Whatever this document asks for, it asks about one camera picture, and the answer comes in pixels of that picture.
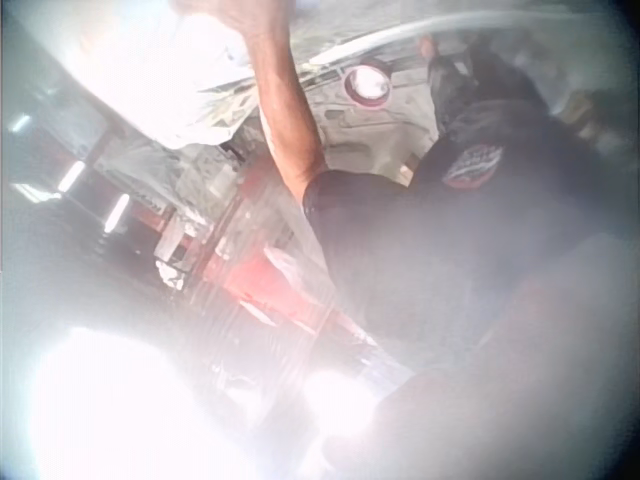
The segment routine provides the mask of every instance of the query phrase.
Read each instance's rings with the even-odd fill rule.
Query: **patch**
[[[498,168],[503,147],[475,145],[468,148],[442,178],[452,188],[472,190],[487,182]]]

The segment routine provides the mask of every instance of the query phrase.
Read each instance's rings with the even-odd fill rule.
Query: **sleeve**
[[[362,275],[371,270],[387,213],[405,187],[373,174],[330,170],[307,187],[303,208],[322,246],[343,307],[356,321],[366,297]]]

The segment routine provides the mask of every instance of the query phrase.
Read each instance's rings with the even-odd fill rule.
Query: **bright light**
[[[316,416],[318,426],[327,435],[353,435],[371,420],[375,398],[363,385],[335,372],[312,375],[304,394]]]
[[[59,193],[43,192],[42,190],[38,190],[26,183],[14,183],[13,188],[24,195],[24,197],[31,203],[47,202],[61,197]]]
[[[71,185],[75,183],[75,181],[78,179],[78,177],[84,170],[84,167],[86,167],[85,163],[81,162],[80,160],[74,163],[69,169],[69,171],[67,172],[67,174],[64,176],[64,178],[60,181],[60,185],[58,185],[58,190],[63,193],[69,191],[69,189],[71,188]]]
[[[113,229],[116,228],[116,225],[118,224],[118,221],[120,220],[120,217],[122,216],[124,209],[127,208],[128,204],[129,195],[125,193],[120,196],[120,198],[118,199],[118,203],[116,203],[116,206],[113,207],[113,210],[109,214],[109,218],[107,218],[107,221],[104,224],[104,233],[111,233]]]
[[[29,432],[42,480],[253,480],[156,349],[75,330],[43,358]]]
[[[22,115],[20,115],[20,117],[15,122],[13,122],[13,125],[11,125],[11,127],[9,127],[9,130],[12,133],[18,133],[29,122],[31,122],[31,117],[29,115],[27,115],[26,113],[23,113]]]
[[[389,91],[389,81],[382,72],[360,66],[351,77],[353,89],[363,98],[377,100],[384,97]]]

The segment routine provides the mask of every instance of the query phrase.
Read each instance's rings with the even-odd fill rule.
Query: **person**
[[[637,259],[607,231],[597,157],[526,77],[435,42],[440,137],[408,187],[329,170],[280,0],[182,2],[245,39],[266,137],[347,313],[416,376],[325,445],[364,478],[586,478],[635,418]]]

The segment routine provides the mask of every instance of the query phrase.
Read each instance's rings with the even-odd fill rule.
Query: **hand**
[[[245,39],[288,32],[291,0],[173,0],[179,12],[205,13],[239,32]]]

